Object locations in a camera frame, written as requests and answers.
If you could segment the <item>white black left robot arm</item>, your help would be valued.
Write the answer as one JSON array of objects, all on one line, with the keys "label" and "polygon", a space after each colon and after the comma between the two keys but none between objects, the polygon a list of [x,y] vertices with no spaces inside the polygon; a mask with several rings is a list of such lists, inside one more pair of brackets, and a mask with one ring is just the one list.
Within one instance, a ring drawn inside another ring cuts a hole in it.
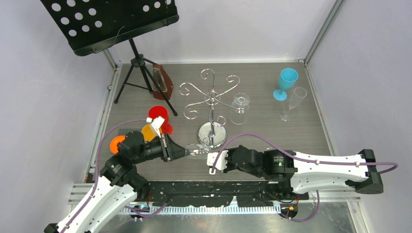
[{"label": "white black left robot arm", "polygon": [[129,132],[118,152],[105,162],[93,187],[63,220],[50,223],[46,233],[98,233],[122,208],[149,195],[149,182],[137,172],[137,164],[160,158],[165,162],[187,156],[168,133],[145,142],[139,131]]}]

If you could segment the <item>blue wine glass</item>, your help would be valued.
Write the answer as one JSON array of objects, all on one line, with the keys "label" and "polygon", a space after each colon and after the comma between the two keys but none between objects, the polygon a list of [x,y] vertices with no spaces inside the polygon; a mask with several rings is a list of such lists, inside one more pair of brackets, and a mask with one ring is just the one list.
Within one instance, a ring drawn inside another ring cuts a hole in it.
[{"label": "blue wine glass", "polygon": [[285,68],[280,72],[278,84],[279,89],[273,92],[273,97],[277,101],[284,101],[287,99],[287,90],[292,88],[298,80],[299,74],[295,69]]}]

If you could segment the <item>chrome wine glass rack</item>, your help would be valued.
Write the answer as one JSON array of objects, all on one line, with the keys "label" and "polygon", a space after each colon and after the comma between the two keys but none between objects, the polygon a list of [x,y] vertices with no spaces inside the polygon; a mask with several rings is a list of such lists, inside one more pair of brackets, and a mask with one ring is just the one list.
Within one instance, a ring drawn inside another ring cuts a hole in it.
[{"label": "chrome wine glass rack", "polygon": [[190,95],[190,90],[188,87],[194,88],[200,94],[204,96],[204,99],[200,102],[194,102],[185,106],[183,110],[183,115],[186,119],[194,120],[198,116],[198,111],[194,109],[196,105],[206,104],[209,107],[207,122],[201,125],[197,131],[197,140],[199,143],[211,148],[220,148],[227,140],[227,130],[224,127],[226,124],[226,119],[224,116],[215,116],[214,110],[217,105],[224,105],[226,107],[232,108],[221,101],[223,95],[229,91],[235,89],[240,84],[240,78],[237,75],[230,75],[226,78],[227,83],[232,83],[233,86],[223,92],[217,92],[215,90],[215,72],[212,69],[203,69],[200,72],[200,78],[202,80],[212,79],[212,87],[208,91],[202,91],[194,84],[185,82],[179,86],[179,93],[182,96]]}]

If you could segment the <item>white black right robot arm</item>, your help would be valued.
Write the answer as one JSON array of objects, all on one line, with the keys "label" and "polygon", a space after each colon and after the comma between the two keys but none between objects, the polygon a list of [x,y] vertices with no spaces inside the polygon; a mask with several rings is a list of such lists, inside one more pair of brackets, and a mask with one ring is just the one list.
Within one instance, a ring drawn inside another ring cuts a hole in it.
[{"label": "white black right robot arm", "polygon": [[278,183],[283,199],[316,190],[355,190],[359,194],[381,194],[381,175],[370,149],[350,156],[320,156],[280,150],[259,152],[242,145],[208,155],[208,165],[227,173],[239,170],[257,178]]}]

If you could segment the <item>red wine glass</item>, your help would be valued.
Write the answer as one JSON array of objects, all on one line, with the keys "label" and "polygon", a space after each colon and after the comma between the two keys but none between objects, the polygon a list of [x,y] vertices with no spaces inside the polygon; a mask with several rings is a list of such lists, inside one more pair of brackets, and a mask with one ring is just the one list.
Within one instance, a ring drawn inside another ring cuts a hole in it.
[{"label": "red wine glass", "polygon": [[157,105],[152,107],[149,111],[148,111],[148,116],[152,119],[156,118],[156,117],[163,117],[164,118],[164,122],[161,125],[161,130],[163,133],[168,133],[169,135],[172,134],[173,132],[173,127],[171,124],[169,124],[169,114],[168,111],[165,107]]}]

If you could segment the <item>yellow wine glass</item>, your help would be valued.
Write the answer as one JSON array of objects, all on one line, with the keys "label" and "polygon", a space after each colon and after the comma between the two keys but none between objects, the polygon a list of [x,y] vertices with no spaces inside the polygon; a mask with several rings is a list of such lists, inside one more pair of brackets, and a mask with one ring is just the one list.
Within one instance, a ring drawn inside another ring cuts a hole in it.
[{"label": "yellow wine glass", "polygon": [[145,125],[141,133],[143,134],[145,142],[150,142],[157,136],[157,134],[152,131],[150,124]]}]

